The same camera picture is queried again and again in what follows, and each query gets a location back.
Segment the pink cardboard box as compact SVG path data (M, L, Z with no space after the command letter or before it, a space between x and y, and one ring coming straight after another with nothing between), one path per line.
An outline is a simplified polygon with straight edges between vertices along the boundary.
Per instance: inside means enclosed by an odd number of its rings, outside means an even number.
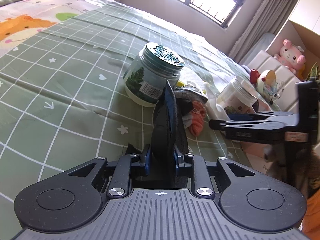
M263 174L274 174L272 169L277 169L277 152L282 154L283 146L276 139L276 133L270 129L270 125L259 124L258 129L253 131L253 138L250 141L241 141L240 144L255 170Z

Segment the colourful toy figure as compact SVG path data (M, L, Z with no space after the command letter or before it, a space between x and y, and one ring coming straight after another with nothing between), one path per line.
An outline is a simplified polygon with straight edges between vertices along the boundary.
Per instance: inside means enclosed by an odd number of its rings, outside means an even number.
M284 82L277 79L274 70L265 70L260 73L256 69L252 69L250 83L270 105L273 105L284 92Z

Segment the clear jar with flower label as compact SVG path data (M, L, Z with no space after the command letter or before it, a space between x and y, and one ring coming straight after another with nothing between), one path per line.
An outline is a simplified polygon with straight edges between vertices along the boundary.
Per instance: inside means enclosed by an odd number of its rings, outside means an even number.
M227 114L244 114L258 100L259 94L253 85L242 77L233 78L217 98Z

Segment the cream padded headboard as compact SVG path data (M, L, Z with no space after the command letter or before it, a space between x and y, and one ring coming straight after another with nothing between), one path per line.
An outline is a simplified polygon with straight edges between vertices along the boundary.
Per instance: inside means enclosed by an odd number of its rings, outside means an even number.
M264 50L259 51L248 64L248 67L249 69L256 69L260 73L265 70L273 70L276 75L276 80L280 81L280 84L283 85L284 91L280 98L275 101L274 107L272 106L272 108L298 113L299 102L296 83L299 83L300 80L294 74Z

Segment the potted green plant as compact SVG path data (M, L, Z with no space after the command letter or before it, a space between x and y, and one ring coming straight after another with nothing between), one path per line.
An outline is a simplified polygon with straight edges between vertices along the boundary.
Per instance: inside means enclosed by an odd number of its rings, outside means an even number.
M320 69L317 63L312 66L306 80L316 81L318 84L320 83Z

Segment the pink plush toy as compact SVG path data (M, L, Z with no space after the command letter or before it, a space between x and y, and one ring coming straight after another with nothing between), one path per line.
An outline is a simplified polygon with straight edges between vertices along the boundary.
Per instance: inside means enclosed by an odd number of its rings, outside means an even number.
M274 54L274 58L296 75L306 63L303 53L302 47L295 46L290 40L285 39L279 54Z

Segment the yellow rimmed round lid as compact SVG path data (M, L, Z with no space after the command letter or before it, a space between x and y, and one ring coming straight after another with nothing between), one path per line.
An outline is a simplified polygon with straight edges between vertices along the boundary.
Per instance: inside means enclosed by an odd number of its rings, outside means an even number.
M181 80L178 80L177 84L176 84L176 87L177 88L182 88L182 87L194 87L194 88L197 88L198 85L194 82L191 82L191 81L181 81Z

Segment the green lidded glass jar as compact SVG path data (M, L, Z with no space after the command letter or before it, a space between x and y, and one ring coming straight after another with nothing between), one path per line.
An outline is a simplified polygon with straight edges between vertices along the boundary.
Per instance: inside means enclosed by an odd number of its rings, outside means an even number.
M127 95L135 103L153 107L168 82L174 88L185 65L183 59L168 47L147 43L124 74Z

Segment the green grid bed sheet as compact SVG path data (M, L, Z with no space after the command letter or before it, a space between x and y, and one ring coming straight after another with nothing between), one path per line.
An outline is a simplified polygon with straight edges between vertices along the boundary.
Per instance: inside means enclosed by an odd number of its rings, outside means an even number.
M156 42L177 52L220 94L245 72L204 38L113 0L52 25L1 55L1 239L21 229L14 199L25 187L128 144L142 148L151 108L126 94L123 76Z

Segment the right grey curtain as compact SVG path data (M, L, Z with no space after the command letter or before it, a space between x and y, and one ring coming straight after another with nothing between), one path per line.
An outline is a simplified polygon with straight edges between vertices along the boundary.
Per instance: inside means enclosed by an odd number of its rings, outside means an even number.
M263 0L245 31L235 42L228 57L239 62L265 33L276 35L298 0Z

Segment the cartoon print blanket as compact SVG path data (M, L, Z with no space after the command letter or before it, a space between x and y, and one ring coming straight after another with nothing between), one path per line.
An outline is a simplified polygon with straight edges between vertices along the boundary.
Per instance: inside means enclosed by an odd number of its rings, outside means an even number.
M1 0L1 55L52 25L103 5L102 0Z

